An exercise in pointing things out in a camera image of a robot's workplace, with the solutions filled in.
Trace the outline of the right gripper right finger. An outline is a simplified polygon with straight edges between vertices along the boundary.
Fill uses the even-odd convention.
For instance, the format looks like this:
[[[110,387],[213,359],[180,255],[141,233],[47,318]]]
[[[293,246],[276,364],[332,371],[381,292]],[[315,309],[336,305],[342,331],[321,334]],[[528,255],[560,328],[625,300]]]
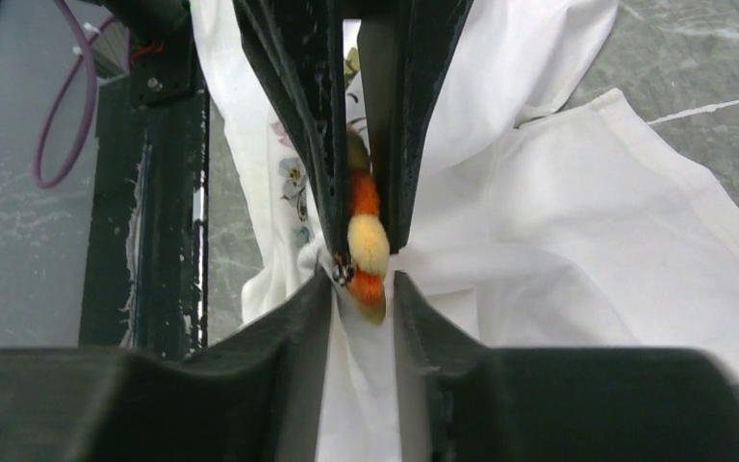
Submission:
[[[491,348],[394,278],[405,461],[739,461],[739,397],[684,348]]]

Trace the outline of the white printed t-shirt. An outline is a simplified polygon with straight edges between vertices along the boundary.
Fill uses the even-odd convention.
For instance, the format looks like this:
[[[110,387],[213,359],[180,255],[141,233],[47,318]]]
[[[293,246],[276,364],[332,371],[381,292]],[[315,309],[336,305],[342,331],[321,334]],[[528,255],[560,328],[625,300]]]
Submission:
[[[438,98],[412,237],[391,270],[493,347],[698,347],[739,381],[739,208],[620,90],[551,115],[618,1],[481,3]],[[232,1],[192,1],[191,12],[264,264],[242,289],[250,323],[330,258]],[[329,329],[313,461],[404,461],[391,327],[349,308]]]

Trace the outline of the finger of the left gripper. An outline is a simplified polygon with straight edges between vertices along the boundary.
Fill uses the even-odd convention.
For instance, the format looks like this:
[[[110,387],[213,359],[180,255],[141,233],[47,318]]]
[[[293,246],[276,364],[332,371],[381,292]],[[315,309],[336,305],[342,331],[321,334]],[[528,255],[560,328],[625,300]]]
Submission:
[[[342,13],[335,1],[233,4],[242,49],[306,168],[322,234],[348,254]]]
[[[392,253],[409,238],[427,129],[472,0],[365,1],[358,37],[370,152]]]

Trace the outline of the orange yellow pompom brooch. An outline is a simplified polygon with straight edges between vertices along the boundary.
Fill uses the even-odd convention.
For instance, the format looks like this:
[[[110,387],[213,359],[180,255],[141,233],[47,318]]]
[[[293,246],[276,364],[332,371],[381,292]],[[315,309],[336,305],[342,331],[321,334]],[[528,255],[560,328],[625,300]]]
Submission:
[[[346,127],[350,189],[346,237],[350,261],[336,255],[335,281],[351,295],[358,313],[379,325],[386,317],[385,278],[391,255],[380,220],[380,197],[371,171],[370,153],[358,130]]]

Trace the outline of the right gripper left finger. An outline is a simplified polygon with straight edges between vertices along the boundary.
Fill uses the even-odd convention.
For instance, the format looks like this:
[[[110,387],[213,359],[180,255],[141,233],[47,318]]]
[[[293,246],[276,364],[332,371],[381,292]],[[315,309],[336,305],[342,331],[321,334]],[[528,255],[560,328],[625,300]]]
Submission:
[[[0,461],[312,461],[332,286],[184,361],[130,349],[0,348]]]

